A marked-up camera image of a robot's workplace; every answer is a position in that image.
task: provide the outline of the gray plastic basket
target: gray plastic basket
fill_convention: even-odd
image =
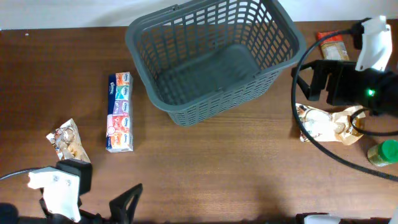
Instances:
[[[305,51],[276,0],[174,5],[136,19],[126,43],[151,102],[182,126],[261,96]]]

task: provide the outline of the green bottle cap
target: green bottle cap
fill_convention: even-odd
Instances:
[[[398,162],[398,142],[395,140],[387,140],[379,145],[380,157],[390,163]]]

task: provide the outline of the white wall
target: white wall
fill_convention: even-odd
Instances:
[[[128,26],[189,0],[0,0],[0,29]],[[398,0],[279,0],[294,21],[398,18]]]

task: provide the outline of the white robot part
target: white robot part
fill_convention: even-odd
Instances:
[[[80,178],[46,167],[29,173],[32,189],[44,188],[43,199],[50,213],[61,214],[74,222],[81,219],[78,204]]]
[[[396,208],[394,215],[391,218],[390,224],[398,224],[398,208]]]
[[[368,20],[362,25],[363,46],[355,70],[361,72],[373,68],[383,72],[392,53],[391,26],[385,16]]]
[[[332,215],[309,215],[304,218],[304,224],[339,224],[340,217]]]

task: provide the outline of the snack wrapper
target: snack wrapper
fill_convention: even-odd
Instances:
[[[334,32],[336,31],[319,32],[317,35],[318,40]],[[337,35],[335,37],[323,41],[321,43],[321,49],[323,57],[327,60],[349,60],[342,35]]]
[[[357,132],[349,121],[351,115],[362,108],[362,106],[352,106],[339,113],[328,113],[296,103],[296,110],[304,128],[315,140],[318,142],[338,141],[346,146],[362,137],[362,134]],[[365,118],[365,114],[360,113],[354,119],[353,124],[363,129],[363,118]],[[303,133],[300,135],[300,140],[302,142],[309,141]]]
[[[60,160],[79,159],[90,162],[85,149],[81,145],[79,131],[73,119],[60,126],[60,128],[46,136],[55,148]]]
[[[129,72],[109,76],[106,149],[109,152],[133,151],[132,77]]]

